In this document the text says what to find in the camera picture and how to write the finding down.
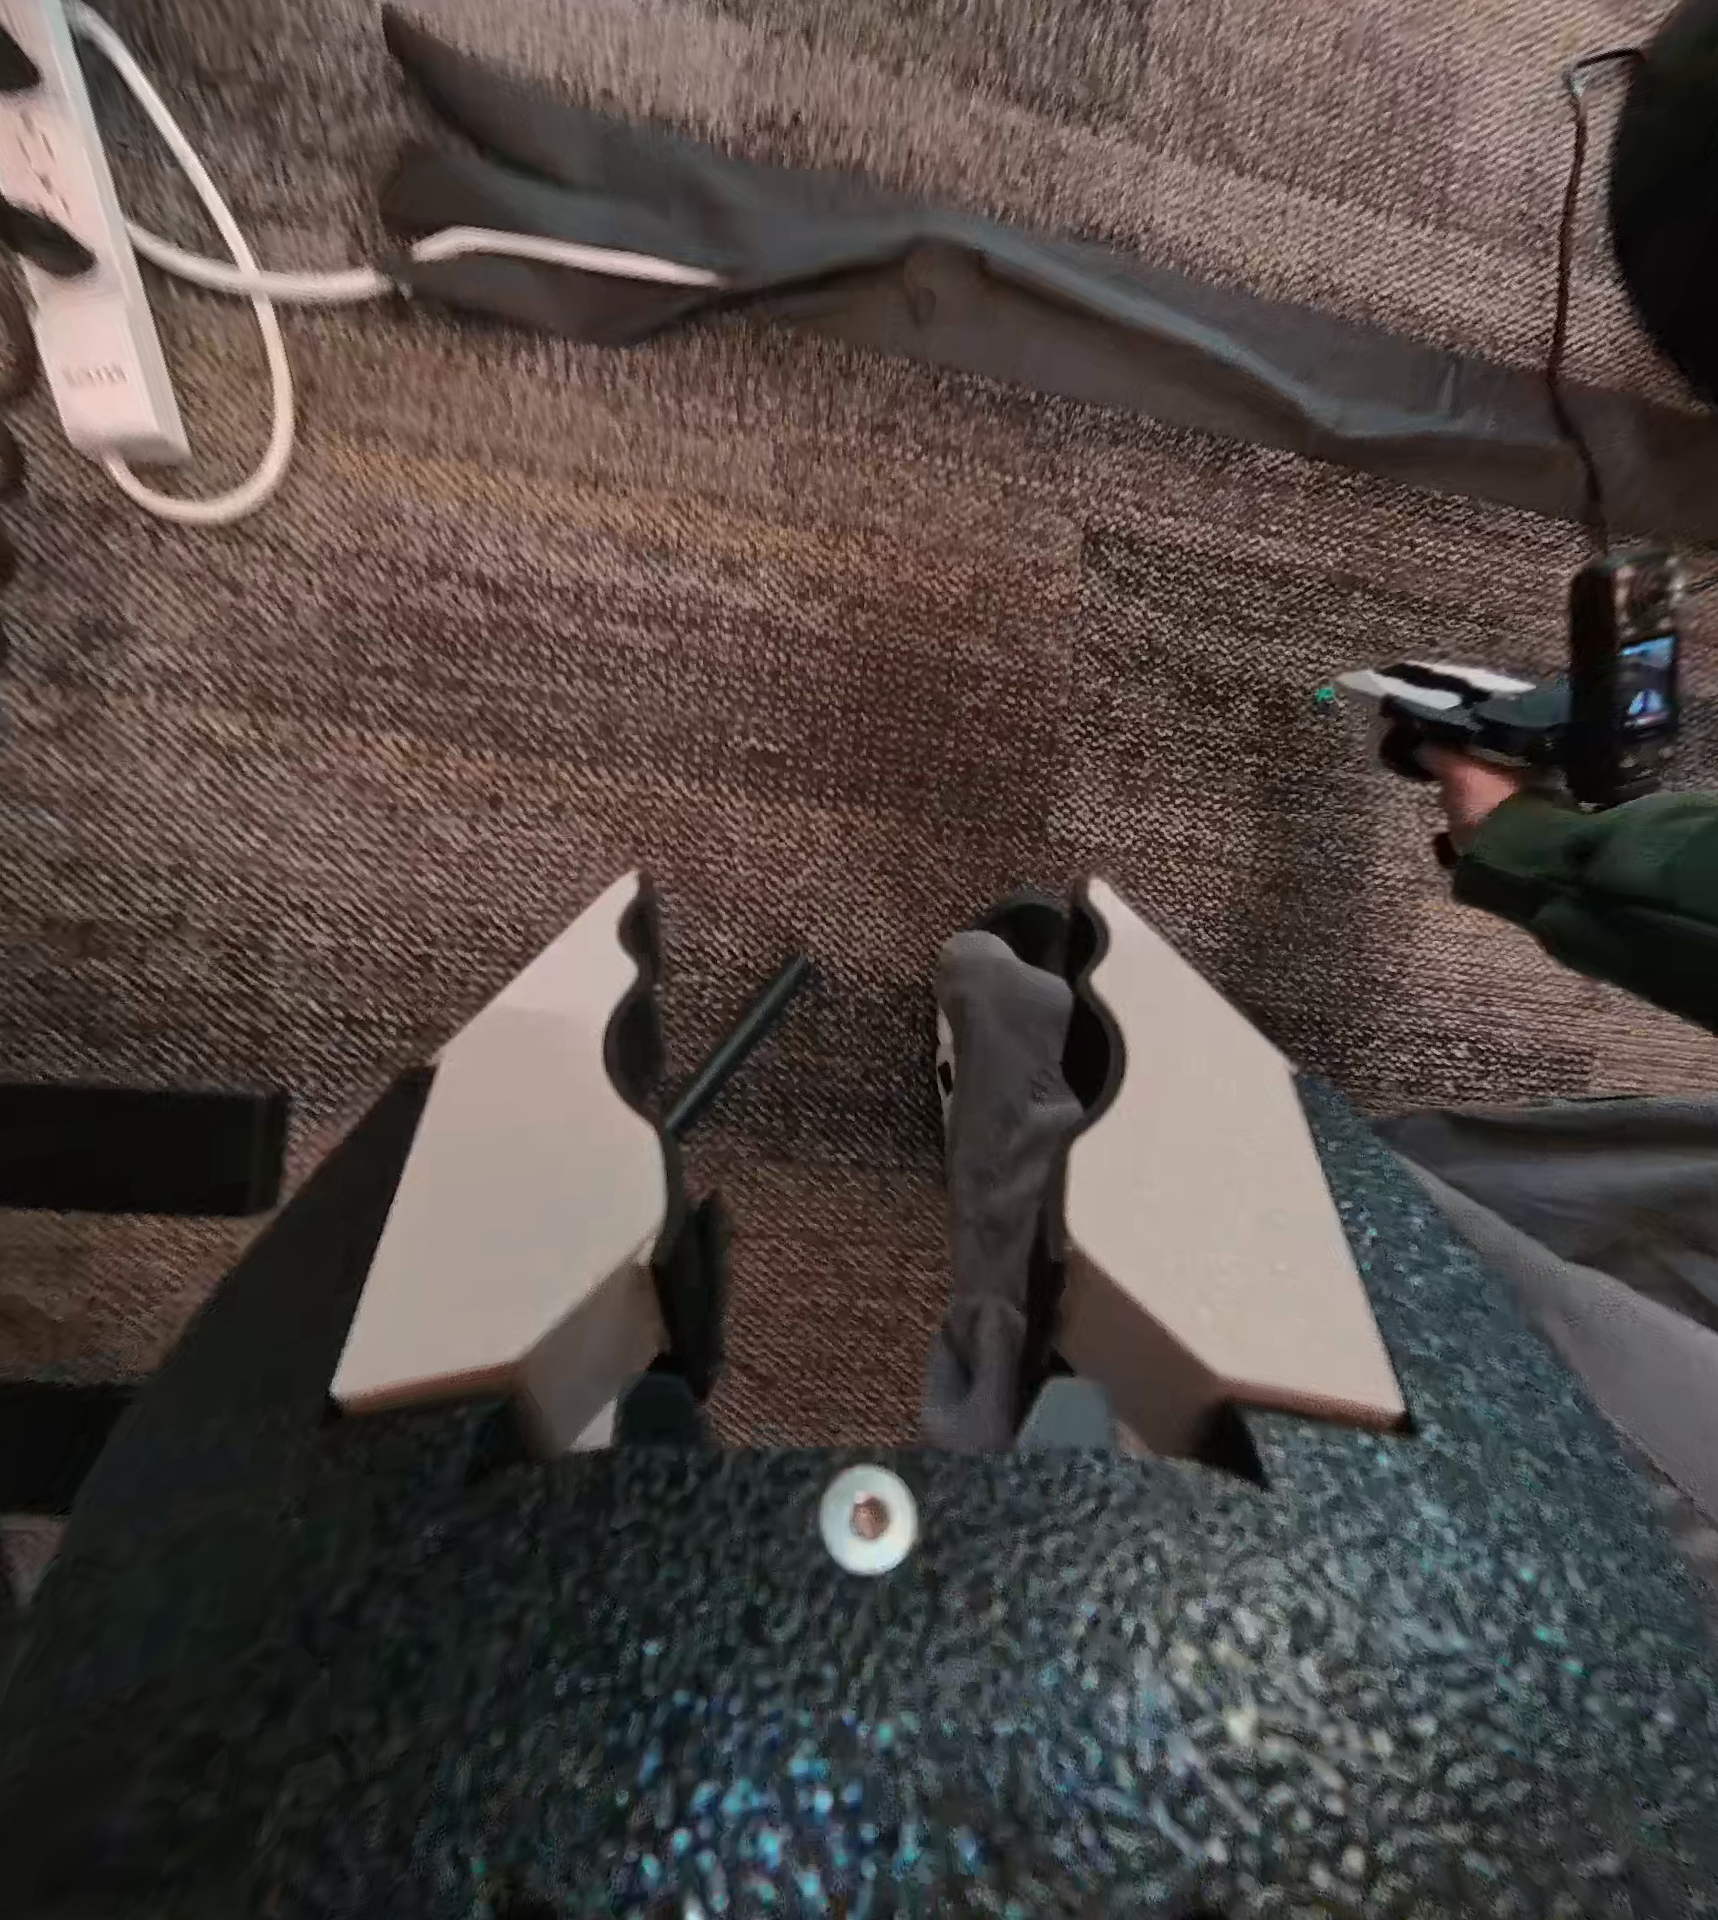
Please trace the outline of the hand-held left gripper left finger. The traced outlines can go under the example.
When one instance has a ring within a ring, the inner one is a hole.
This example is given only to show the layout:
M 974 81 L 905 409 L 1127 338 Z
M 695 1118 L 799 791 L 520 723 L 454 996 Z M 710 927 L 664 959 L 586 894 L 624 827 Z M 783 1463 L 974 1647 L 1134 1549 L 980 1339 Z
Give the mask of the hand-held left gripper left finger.
M 708 1402 L 724 1222 L 654 1105 L 660 964 L 627 870 L 436 1051 L 333 1372 L 345 1415 L 501 1400 L 561 1456 L 645 1373 Z

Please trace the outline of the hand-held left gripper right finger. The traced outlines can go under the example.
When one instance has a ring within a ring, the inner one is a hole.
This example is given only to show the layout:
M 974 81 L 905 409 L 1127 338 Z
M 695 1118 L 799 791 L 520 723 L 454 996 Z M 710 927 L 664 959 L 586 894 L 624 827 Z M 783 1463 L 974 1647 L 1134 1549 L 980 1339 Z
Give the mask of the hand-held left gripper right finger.
M 1102 876 L 1066 964 L 1048 1353 L 1161 1458 L 1234 1460 L 1259 1415 L 1406 1430 L 1295 1061 Z

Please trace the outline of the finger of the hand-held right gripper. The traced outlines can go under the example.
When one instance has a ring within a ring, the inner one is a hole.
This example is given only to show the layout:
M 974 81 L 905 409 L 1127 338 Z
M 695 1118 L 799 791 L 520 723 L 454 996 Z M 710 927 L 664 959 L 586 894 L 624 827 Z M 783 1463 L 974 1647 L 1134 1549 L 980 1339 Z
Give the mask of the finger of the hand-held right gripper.
M 1378 697 L 1378 669 L 1352 669 L 1333 679 L 1342 697 L 1359 707 L 1375 707 L 1383 715 L 1413 715 L 1423 722 L 1465 722 L 1485 699 L 1392 699 Z
M 1480 665 L 1403 660 L 1375 672 L 1381 699 L 1395 702 L 1490 702 L 1513 699 L 1538 687 Z

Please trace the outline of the person's right forearm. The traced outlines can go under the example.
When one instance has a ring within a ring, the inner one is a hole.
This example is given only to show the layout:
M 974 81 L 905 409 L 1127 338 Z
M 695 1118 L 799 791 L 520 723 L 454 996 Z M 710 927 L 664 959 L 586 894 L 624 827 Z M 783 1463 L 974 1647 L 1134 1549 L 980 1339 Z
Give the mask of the person's right forearm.
M 1462 840 L 1452 894 L 1718 1037 L 1718 791 L 1598 812 L 1510 791 Z

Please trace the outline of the person's right hand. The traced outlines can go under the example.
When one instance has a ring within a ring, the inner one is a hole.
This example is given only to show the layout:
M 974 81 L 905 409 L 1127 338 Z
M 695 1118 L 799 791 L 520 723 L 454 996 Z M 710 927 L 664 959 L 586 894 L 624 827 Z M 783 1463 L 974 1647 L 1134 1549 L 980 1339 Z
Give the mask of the person's right hand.
M 1536 789 L 1535 780 L 1518 767 L 1441 744 L 1423 749 L 1423 764 L 1442 810 L 1445 825 L 1435 838 L 1435 852 L 1446 871 L 1457 870 L 1460 856 L 1503 803 Z

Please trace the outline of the grey sock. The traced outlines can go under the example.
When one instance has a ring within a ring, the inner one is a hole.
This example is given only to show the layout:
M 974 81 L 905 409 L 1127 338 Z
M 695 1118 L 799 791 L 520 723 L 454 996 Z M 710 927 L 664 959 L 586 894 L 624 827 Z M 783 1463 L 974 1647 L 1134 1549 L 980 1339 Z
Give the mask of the grey sock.
M 1008 1450 L 1034 1350 L 1034 1261 L 1082 1103 L 1065 1075 L 1072 987 L 990 927 L 957 932 L 936 975 L 948 1293 L 921 1430 L 947 1452 Z

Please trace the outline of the thin black rod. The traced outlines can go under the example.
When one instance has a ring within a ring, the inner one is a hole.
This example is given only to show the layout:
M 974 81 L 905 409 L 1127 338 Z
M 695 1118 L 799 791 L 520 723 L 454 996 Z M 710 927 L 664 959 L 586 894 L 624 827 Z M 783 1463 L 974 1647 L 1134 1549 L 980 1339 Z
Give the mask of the thin black rod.
M 815 984 L 816 968 L 805 951 L 793 951 L 778 969 L 760 984 L 733 1020 L 726 1033 L 710 1048 L 701 1066 L 682 1081 L 667 1105 L 663 1129 L 671 1139 L 686 1139 L 726 1096 L 734 1077 L 755 1054 L 776 1033 L 796 1000 Z

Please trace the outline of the person's grey trousers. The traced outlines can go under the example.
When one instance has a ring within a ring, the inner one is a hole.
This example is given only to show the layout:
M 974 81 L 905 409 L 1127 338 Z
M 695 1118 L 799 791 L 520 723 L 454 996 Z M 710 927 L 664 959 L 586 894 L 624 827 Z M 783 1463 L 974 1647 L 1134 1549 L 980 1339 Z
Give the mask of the person's grey trousers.
M 1375 1128 L 1674 1488 L 1718 1593 L 1718 1093 L 1418 1109 Z

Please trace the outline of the white power strip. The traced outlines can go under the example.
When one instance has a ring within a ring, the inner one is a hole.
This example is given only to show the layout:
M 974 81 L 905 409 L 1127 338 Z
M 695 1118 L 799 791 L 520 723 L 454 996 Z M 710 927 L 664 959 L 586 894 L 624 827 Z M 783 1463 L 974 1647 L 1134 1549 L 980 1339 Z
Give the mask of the white power strip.
M 179 396 L 58 1 L 0 4 L 0 237 L 20 266 L 70 443 L 92 458 L 182 465 Z

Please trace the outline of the black table frame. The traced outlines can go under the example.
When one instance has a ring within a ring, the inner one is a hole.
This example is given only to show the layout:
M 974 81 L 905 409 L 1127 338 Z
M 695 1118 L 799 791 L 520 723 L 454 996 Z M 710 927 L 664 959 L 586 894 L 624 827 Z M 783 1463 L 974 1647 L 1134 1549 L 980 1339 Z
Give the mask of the black table frame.
M 256 1218 L 283 1196 L 290 1124 L 283 1089 L 0 1081 L 0 1212 Z M 0 1517 L 67 1517 L 137 1395 L 0 1379 Z

